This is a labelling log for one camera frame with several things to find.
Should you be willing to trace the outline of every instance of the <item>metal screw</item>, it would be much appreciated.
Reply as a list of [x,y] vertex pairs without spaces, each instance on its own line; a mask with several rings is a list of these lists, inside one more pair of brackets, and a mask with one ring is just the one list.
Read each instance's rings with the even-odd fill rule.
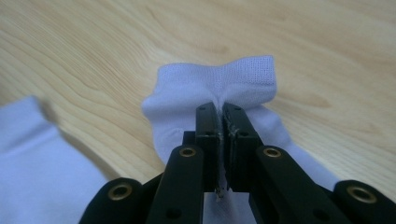
[[111,188],[107,196],[113,201],[119,201],[131,195],[132,191],[133,189],[130,184],[122,182]]
[[377,199],[375,195],[367,189],[349,186],[346,188],[346,192],[352,196],[352,198],[362,202],[362,203],[376,203]]
[[279,150],[277,150],[275,148],[271,148],[271,147],[266,148],[263,151],[263,153],[265,156],[272,157],[272,158],[278,158],[278,157],[282,156],[282,153]]
[[184,147],[179,151],[180,156],[182,157],[193,157],[197,152],[195,149],[191,147]]

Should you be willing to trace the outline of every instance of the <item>light wood surface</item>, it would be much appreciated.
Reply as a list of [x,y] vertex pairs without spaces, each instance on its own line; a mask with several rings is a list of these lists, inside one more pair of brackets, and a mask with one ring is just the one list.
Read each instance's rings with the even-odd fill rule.
[[109,177],[163,170],[140,110],[159,66],[261,54],[293,140],[396,201],[395,1],[0,1],[0,105],[36,95]]

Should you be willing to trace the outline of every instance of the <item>white sock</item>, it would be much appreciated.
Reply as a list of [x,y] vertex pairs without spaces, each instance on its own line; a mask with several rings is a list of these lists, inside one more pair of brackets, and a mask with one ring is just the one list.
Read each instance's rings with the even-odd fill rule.
[[0,107],[0,223],[78,223],[106,182],[35,97]]
[[[181,145],[183,133],[195,130],[196,107],[209,102],[217,109],[224,102],[239,105],[265,145],[287,150],[317,184],[332,189],[337,178],[294,145],[279,116],[262,106],[275,95],[272,56],[248,57],[221,66],[175,63],[160,68],[157,85],[142,110],[152,126],[154,147],[167,163],[171,151]],[[252,222],[246,193],[226,192],[220,202],[213,193],[205,194],[204,223]]]

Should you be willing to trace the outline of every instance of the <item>black metal bracket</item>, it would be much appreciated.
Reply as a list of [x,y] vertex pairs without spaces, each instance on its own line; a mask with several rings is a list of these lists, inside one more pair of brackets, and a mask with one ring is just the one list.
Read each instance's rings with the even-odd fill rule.
[[258,223],[396,223],[396,204],[378,190],[355,180],[333,192],[318,186],[287,151],[262,142],[241,107],[225,104],[219,115],[208,103],[162,175],[144,185],[108,182],[80,224],[202,223],[204,192],[219,190],[221,156],[228,188],[249,193]]

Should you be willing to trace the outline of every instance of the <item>wooden table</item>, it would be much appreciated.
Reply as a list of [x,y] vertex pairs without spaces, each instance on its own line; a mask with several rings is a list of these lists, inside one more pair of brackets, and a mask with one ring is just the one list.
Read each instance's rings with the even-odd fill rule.
[[110,178],[163,170],[140,109],[159,66],[262,54],[293,140],[396,201],[395,1],[0,1],[0,104],[36,95]]

